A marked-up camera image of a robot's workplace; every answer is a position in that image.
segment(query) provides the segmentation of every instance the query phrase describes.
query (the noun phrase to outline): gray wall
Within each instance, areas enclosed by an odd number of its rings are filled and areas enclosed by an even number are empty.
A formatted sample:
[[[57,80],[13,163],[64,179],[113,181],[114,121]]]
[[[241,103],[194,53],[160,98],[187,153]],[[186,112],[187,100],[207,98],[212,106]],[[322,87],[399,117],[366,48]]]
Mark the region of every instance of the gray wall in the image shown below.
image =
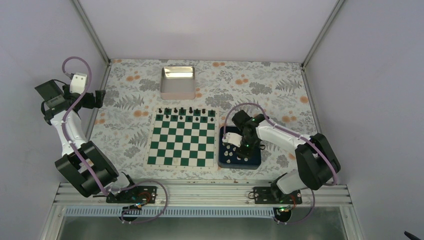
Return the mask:
[[[80,2],[111,58],[301,63],[337,0]]]
[[[307,66],[367,239],[424,239],[424,1],[348,0]]]
[[[0,238],[40,237],[60,174],[61,144],[40,112],[34,87],[67,81],[62,61],[79,56],[91,64],[99,87],[105,64],[68,0],[2,1],[0,7]],[[69,71],[86,73],[69,62]],[[87,126],[89,111],[81,114]]]

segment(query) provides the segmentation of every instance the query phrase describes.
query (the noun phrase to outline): metal bracket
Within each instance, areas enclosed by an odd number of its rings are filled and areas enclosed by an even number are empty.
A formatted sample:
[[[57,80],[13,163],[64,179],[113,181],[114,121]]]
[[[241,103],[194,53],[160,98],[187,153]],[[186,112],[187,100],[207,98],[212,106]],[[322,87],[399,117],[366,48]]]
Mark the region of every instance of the metal bracket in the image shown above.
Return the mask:
[[[108,204],[139,204],[150,199],[147,204],[154,204],[157,196],[157,187],[155,186],[136,186],[130,190],[122,191],[116,196],[110,194],[106,198]]]
[[[300,190],[293,191],[290,194],[287,194],[285,198],[281,201],[277,201],[276,198],[271,193],[271,187],[269,186],[255,186],[253,188],[253,196],[255,204],[294,204],[293,199],[290,197],[293,196],[296,204],[302,203],[302,195]]]

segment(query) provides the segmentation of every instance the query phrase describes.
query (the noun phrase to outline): chessboard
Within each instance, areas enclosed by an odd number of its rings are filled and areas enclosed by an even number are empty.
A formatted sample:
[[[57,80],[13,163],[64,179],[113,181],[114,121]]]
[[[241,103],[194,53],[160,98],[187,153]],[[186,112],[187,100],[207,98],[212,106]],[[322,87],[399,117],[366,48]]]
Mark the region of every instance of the chessboard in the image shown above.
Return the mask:
[[[218,108],[156,106],[151,119],[144,168],[218,169]]]

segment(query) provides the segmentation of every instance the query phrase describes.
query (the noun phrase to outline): tabletop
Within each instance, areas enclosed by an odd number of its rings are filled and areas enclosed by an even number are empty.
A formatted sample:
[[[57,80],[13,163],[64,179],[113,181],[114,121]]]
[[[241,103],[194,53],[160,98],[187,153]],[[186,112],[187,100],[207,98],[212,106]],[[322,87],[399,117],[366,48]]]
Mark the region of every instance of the tabletop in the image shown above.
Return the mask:
[[[161,99],[161,70],[166,66],[195,68],[195,99]],[[156,105],[219,108],[222,126],[233,106],[256,103],[282,126],[307,135],[317,132],[299,63],[114,59],[105,90],[91,140],[118,171],[134,179],[273,180],[297,168],[295,156],[264,142],[262,164],[256,170],[147,170],[143,163]],[[240,109],[251,116],[260,113],[254,106]]]

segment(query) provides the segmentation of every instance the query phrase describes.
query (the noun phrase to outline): table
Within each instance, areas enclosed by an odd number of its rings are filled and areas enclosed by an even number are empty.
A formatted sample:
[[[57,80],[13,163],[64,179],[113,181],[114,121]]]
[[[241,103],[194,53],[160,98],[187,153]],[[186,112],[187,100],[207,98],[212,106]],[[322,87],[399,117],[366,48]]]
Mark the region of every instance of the table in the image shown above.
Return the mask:
[[[161,99],[161,70],[166,66],[194,66],[195,99]],[[265,143],[262,164],[257,170],[146,170],[143,168],[145,147],[155,105],[216,107],[222,126],[233,106],[252,102],[260,104],[273,121],[283,126],[303,134],[316,133],[298,63],[115,59],[105,89],[103,107],[97,113],[91,140],[120,172],[135,179],[273,180],[297,168],[293,155]],[[240,109],[253,116],[260,113],[253,106]]]

